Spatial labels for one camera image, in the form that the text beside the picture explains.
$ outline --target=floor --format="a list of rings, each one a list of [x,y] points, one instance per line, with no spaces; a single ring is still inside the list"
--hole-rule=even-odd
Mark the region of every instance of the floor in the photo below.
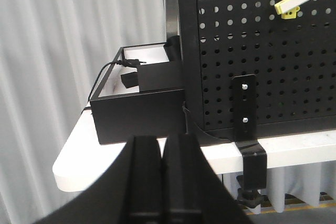
[[[335,224],[336,206],[326,208],[314,208],[297,211],[285,211],[283,213],[268,213],[250,215],[255,224]]]

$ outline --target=black pegboard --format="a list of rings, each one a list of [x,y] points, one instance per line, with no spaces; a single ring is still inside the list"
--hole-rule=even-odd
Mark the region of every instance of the black pegboard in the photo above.
[[[233,127],[232,77],[253,73],[258,125],[336,121],[336,1],[311,0],[290,20],[278,1],[179,0],[187,105],[204,130]]]

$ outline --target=white fabric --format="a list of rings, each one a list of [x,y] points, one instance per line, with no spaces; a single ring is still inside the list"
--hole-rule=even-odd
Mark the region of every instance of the white fabric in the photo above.
[[[162,0],[0,0],[0,223],[31,223],[74,195],[51,167],[100,67],[165,40]]]

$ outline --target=black box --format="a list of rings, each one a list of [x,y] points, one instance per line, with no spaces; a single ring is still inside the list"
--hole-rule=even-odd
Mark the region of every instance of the black box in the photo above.
[[[142,49],[149,51],[151,48],[153,48],[152,55],[161,59],[162,57],[167,58],[163,44],[150,44],[122,47],[114,61],[127,58],[125,55],[128,50],[134,50],[134,52],[138,50],[132,58],[143,60],[139,52]],[[172,133],[185,133],[185,116],[182,110],[183,88],[116,94],[115,87],[121,83],[121,70],[135,71],[134,68],[111,65],[90,99],[100,144],[125,142],[132,135],[164,137]]]

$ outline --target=black clamp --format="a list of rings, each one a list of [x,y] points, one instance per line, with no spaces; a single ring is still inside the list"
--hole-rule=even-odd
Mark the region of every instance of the black clamp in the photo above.
[[[243,156],[243,176],[237,177],[241,186],[238,201],[250,208],[261,204],[257,190],[267,183],[267,154],[257,140],[256,83],[254,74],[232,79],[234,139]]]

